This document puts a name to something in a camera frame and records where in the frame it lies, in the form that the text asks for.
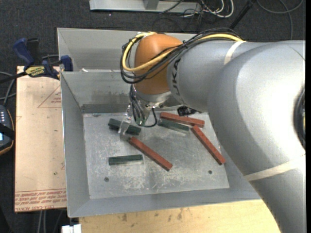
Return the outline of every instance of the black carpet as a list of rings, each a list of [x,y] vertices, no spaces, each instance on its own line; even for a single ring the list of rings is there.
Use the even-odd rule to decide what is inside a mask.
[[[89,0],[0,0],[0,71],[14,74],[15,67],[23,65],[12,50],[14,42],[22,37],[40,39],[43,54],[58,53],[56,29],[90,28],[130,31],[163,31],[196,33],[217,27],[229,27],[248,0],[233,0],[235,12],[230,18],[218,19],[213,15],[183,19],[175,14],[139,12],[91,12]],[[301,0],[283,0],[288,9]],[[284,11],[278,0],[260,0],[270,10]],[[292,39],[305,39],[306,0],[291,12]],[[279,41],[291,38],[288,14],[272,14],[257,3],[249,10],[235,30],[248,41]],[[0,84],[0,97],[5,96],[9,83]],[[7,108],[15,118],[15,97],[9,99]],[[15,233],[34,233],[39,213],[13,212],[14,149],[0,156],[0,209]],[[47,229],[52,232],[60,211],[47,212]],[[60,225],[69,224],[66,212]],[[6,233],[5,222],[0,219],[0,233]]]

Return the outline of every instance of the yellow clamp label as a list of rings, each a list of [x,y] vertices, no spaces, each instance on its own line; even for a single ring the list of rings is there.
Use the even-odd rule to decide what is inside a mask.
[[[45,69],[44,66],[33,66],[33,67],[29,67],[25,72],[28,75],[31,75],[34,77],[34,76],[44,73],[44,69]]]

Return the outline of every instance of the block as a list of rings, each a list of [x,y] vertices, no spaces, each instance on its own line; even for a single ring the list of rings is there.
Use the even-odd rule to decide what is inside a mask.
[[[119,130],[121,125],[121,122],[118,120],[115,120],[113,118],[111,118],[108,122],[108,126],[109,128],[113,129],[113,130]],[[127,134],[131,134],[131,135],[139,135],[141,131],[141,128],[136,127],[134,125],[130,125],[126,131]]]
[[[168,162],[166,159],[164,159],[161,155],[154,152],[151,148],[143,144],[141,141],[139,141],[137,138],[132,137],[129,140],[129,143],[141,151],[143,154],[145,154],[147,157],[152,159],[155,163],[157,163],[160,167],[165,169],[166,171],[170,171],[173,165]]]
[[[189,131],[188,126],[173,121],[169,121],[166,119],[160,119],[158,122],[158,126],[165,127],[167,129],[175,130],[182,133],[186,133]]]
[[[110,166],[120,165],[120,164],[132,164],[132,163],[137,163],[137,162],[142,162],[142,161],[143,161],[143,158],[141,154],[114,156],[114,157],[108,158],[108,163]]]
[[[204,135],[204,133],[199,129],[198,126],[193,126],[191,131],[200,140],[203,146],[208,150],[208,152],[214,157],[219,165],[225,163],[225,158],[219,153],[219,151],[214,147],[210,140]]]
[[[191,125],[191,126],[197,125],[200,128],[204,127],[205,125],[205,122],[203,120],[192,118],[192,117],[187,117],[187,116],[179,116],[179,115],[175,115],[175,114],[167,113],[167,112],[161,112],[160,118],[173,121],[173,122],[177,122],[177,123]]]

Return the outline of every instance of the cardboard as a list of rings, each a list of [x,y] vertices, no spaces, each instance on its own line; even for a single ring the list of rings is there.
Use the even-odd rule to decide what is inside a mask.
[[[66,208],[60,81],[18,78],[16,115],[14,211]]]

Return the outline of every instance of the green block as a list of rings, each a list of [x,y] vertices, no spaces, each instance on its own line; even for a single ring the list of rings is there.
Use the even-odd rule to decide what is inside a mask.
[[[166,119],[160,119],[158,122],[158,126],[165,127],[167,129],[175,130],[175,131],[182,132],[182,133],[189,131],[188,126],[183,125],[183,124],[179,124],[176,122],[172,122],[172,121],[169,121]]]
[[[112,130],[119,130],[120,125],[121,125],[121,122],[113,118],[111,118],[108,123],[109,128],[111,128]],[[141,128],[136,127],[134,125],[130,125],[128,126],[126,133],[131,134],[131,135],[139,135],[140,131],[141,131]]]
[[[119,164],[131,164],[131,163],[137,163],[137,162],[142,162],[142,161],[143,161],[143,158],[141,154],[109,157],[108,159],[110,166],[119,165]]]

